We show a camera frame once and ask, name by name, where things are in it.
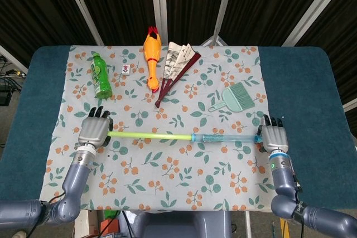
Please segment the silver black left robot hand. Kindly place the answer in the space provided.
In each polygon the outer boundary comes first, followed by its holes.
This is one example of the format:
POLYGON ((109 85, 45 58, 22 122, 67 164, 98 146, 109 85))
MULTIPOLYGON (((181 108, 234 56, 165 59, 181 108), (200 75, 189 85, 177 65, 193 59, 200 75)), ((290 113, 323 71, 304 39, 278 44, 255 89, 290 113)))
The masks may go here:
POLYGON ((113 119, 109 116, 110 112, 103 111, 103 106, 91 108, 82 122, 78 143, 91 144, 95 149, 106 147, 111 140, 108 132, 113 130, 113 119))

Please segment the yellow rubber chicken toy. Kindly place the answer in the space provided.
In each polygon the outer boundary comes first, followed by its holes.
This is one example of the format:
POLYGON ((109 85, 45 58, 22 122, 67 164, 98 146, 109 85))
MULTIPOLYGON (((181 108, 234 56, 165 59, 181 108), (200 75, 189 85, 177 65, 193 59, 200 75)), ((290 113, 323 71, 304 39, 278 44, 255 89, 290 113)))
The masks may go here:
POLYGON ((148 65, 148 81, 149 89, 155 93, 160 85, 156 74, 157 63, 161 53, 161 38, 158 29, 155 26, 148 28, 148 34, 143 44, 144 58, 148 65))

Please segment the small mint green dustpan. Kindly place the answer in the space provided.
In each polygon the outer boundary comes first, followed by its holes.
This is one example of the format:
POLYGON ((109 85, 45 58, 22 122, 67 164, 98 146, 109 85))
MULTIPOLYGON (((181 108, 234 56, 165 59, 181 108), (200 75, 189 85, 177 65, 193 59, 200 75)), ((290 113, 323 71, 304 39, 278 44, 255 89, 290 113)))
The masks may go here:
POLYGON ((235 94, 234 87, 230 86, 222 91, 221 102, 214 104, 208 108, 210 112, 219 110, 226 106, 232 112, 241 112, 243 107, 239 104, 238 97, 235 94))

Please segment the small mint green brush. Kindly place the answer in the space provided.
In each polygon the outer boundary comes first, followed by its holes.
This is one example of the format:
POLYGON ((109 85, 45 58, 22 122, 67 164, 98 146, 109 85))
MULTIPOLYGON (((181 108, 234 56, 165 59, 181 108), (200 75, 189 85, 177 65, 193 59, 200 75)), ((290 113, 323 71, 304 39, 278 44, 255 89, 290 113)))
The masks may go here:
POLYGON ((242 110, 255 107, 253 99, 250 97, 246 88, 241 82, 230 86, 229 89, 232 91, 238 104, 242 107, 242 110))

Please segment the long plastic water pump toy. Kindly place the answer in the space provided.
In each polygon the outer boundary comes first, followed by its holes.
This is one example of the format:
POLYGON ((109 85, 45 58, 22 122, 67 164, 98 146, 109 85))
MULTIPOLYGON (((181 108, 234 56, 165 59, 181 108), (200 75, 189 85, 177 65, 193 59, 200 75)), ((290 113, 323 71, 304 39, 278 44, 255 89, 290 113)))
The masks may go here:
POLYGON ((151 139, 173 139, 189 140, 191 142, 242 142, 242 143, 262 143, 263 138, 259 135, 211 135, 211 134, 157 134, 157 133, 124 133, 107 132, 103 137, 121 137, 121 138, 151 138, 151 139))

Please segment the green plastic drink bottle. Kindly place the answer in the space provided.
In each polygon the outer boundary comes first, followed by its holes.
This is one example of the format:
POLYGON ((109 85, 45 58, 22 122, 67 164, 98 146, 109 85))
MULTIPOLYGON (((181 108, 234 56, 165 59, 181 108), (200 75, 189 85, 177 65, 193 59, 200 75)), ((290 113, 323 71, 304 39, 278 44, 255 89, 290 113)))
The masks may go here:
POLYGON ((99 53, 93 53, 93 60, 90 67, 95 96, 98 99, 110 98, 112 96, 112 88, 108 78, 107 63, 102 59, 99 53))

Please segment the floral orange fruit tablecloth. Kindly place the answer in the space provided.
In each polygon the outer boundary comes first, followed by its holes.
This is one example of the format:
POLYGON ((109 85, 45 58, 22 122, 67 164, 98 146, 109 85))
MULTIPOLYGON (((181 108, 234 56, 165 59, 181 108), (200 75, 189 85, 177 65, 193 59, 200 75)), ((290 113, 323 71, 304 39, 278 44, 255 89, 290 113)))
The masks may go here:
MULTIPOLYGON (((195 47, 200 59, 155 107, 148 68, 138 46, 73 46, 40 193, 57 201, 91 108, 110 111, 115 132, 253 135, 268 113, 255 46, 195 47), (107 63, 112 96, 95 96, 91 62, 107 63), (122 65, 130 65, 129 76, 122 65), (232 112, 222 91, 241 82, 255 107, 232 112)), ((268 155, 254 143, 197 143, 151 138, 111 139, 97 150, 81 197, 82 209, 268 211, 275 196, 268 155)))

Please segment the grey tripod stand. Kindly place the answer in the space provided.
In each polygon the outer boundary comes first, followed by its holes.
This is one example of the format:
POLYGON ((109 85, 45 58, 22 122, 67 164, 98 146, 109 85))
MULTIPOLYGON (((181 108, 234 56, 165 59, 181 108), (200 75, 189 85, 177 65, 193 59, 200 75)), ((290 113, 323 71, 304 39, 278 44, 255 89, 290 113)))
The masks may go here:
POLYGON ((228 44, 219 36, 220 28, 215 28, 214 34, 204 41, 202 46, 227 46, 228 44))

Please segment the grey robot torso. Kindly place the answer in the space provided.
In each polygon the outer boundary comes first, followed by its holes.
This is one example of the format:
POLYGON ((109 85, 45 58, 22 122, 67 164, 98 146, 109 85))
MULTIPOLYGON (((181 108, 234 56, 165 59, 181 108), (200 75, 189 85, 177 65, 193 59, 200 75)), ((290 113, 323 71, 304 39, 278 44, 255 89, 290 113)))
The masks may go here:
POLYGON ((135 238, 231 238, 227 211, 127 212, 135 238))

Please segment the folding paper fan dark ribs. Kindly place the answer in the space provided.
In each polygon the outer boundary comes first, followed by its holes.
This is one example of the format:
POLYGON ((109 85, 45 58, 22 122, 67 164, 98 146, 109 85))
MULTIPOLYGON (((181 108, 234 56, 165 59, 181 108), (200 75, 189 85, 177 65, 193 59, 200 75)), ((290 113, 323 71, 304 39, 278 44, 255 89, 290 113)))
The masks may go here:
POLYGON ((171 88, 183 77, 183 75, 197 62, 201 55, 194 51, 191 45, 178 45, 174 42, 168 44, 165 68, 162 78, 162 88, 155 102, 157 108, 171 88))

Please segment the black power box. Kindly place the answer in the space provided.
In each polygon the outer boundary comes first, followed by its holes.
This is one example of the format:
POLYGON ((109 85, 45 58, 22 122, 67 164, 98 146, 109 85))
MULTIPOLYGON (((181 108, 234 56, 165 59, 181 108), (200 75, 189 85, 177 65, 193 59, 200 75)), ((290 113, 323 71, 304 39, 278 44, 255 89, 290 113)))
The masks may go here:
POLYGON ((6 86, 0 86, 0 106, 9 106, 12 93, 6 86))

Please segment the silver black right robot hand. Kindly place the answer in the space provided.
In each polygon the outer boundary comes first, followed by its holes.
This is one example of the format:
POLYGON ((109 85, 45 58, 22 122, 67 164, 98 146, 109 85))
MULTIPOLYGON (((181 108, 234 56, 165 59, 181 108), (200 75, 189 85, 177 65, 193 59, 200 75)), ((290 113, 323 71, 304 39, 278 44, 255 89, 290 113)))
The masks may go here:
POLYGON ((254 137, 255 144, 259 144, 269 154, 275 150, 287 153, 288 140, 282 120, 269 117, 267 114, 264 114, 263 118, 264 124, 258 127, 257 135, 254 137))

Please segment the orange box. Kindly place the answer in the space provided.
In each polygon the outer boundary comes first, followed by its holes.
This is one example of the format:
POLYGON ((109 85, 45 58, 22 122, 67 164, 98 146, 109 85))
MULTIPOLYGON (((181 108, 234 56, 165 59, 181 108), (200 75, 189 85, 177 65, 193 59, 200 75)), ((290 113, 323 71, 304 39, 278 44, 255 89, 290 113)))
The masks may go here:
POLYGON ((100 236, 120 233, 120 225, 117 218, 107 219, 100 223, 100 236))

